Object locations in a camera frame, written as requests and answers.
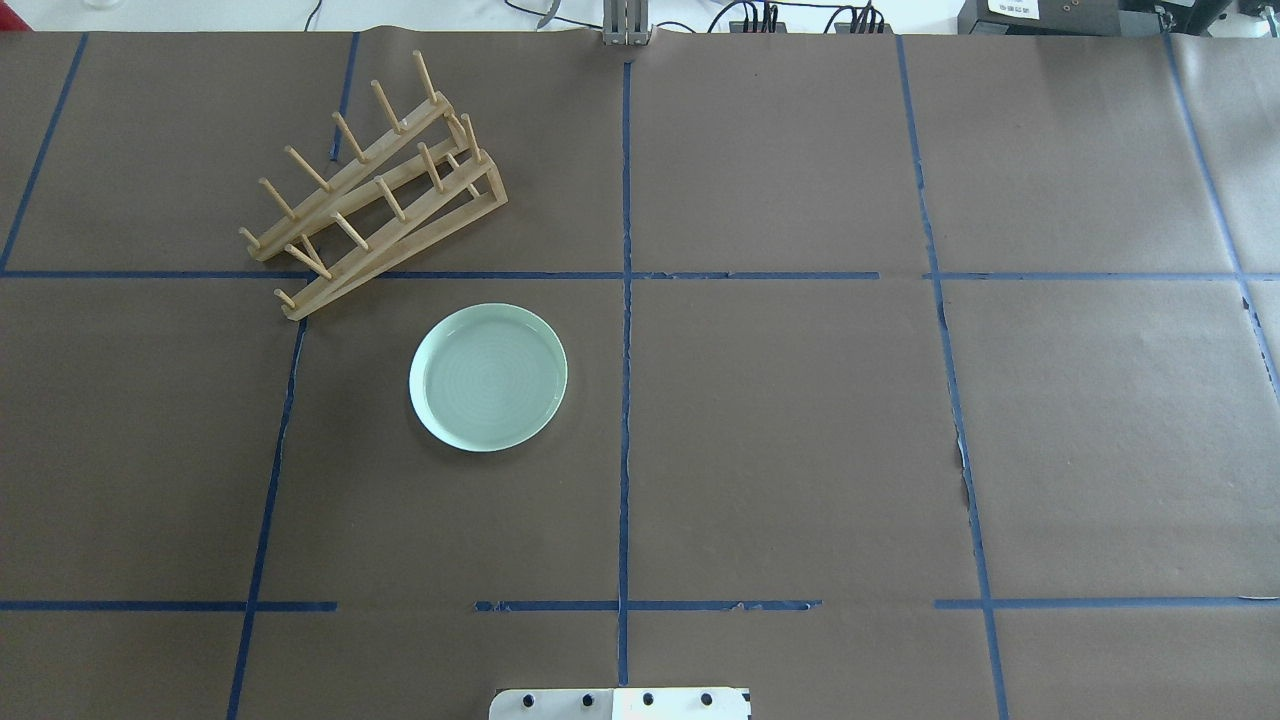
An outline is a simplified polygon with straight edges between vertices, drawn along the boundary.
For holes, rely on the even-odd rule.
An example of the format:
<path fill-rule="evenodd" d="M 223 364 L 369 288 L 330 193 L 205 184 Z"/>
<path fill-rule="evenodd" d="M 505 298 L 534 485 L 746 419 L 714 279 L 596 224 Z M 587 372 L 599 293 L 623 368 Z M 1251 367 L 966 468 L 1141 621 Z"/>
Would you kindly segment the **wooden dish rack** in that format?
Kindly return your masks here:
<path fill-rule="evenodd" d="M 390 128 L 361 145 L 346 115 L 332 115 L 352 160 L 321 174 L 292 146 L 284 152 L 315 187 L 289 202 L 266 177 L 259 186 L 280 214 L 255 234 L 241 227 L 247 252 L 265 263 L 294 259 L 314 278 L 300 291 L 274 290 L 284 318 L 315 311 L 479 222 L 509 196 L 495 160 L 480 145 L 468 114 L 435 86 L 422 53 L 412 53 L 424 97 L 396 111 L 378 79 L 370 86 Z"/>

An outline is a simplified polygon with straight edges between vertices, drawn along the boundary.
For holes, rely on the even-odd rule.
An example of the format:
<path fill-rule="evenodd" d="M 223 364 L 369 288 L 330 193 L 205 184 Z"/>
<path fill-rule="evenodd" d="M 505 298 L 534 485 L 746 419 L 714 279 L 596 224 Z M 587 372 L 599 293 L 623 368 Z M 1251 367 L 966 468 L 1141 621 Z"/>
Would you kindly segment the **light green round plate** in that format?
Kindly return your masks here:
<path fill-rule="evenodd" d="M 439 320 L 410 363 L 410 405 L 436 439 L 466 452 L 513 448 L 541 432 L 563 404 L 564 346 L 538 314 L 476 304 Z"/>

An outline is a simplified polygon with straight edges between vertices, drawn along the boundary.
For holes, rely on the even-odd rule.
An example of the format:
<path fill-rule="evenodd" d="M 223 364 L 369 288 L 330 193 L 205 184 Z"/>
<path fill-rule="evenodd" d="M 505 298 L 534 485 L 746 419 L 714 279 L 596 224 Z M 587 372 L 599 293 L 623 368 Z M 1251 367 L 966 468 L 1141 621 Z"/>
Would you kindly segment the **grey aluminium frame post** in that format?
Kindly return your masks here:
<path fill-rule="evenodd" d="M 645 46 L 652 38 L 648 0 L 604 0 L 602 38 L 608 46 Z"/>

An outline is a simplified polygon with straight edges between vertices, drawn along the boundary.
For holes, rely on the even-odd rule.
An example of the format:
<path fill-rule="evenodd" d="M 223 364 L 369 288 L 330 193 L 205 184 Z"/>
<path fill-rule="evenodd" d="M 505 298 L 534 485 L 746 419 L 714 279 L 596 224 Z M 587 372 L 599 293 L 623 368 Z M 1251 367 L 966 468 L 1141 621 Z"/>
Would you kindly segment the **black box with label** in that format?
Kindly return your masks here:
<path fill-rule="evenodd" d="M 1125 1 L 965 1 L 956 17 L 961 36 L 1147 37 L 1167 32 L 1167 17 Z"/>

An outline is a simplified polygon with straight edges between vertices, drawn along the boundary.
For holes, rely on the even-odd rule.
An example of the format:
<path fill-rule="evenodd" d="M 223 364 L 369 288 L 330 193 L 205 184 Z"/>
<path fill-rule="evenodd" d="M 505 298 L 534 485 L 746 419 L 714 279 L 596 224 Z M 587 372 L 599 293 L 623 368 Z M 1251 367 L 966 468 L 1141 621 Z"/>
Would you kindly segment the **brown paper table cover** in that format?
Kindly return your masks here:
<path fill-rule="evenodd" d="M 250 256 L 422 101 L 508 202 L 321 307 Z M 407 379 L 544 319 L 552 421 Z M 1277 716 L 1277 44 L 3 36 L 3 716 Z"/>

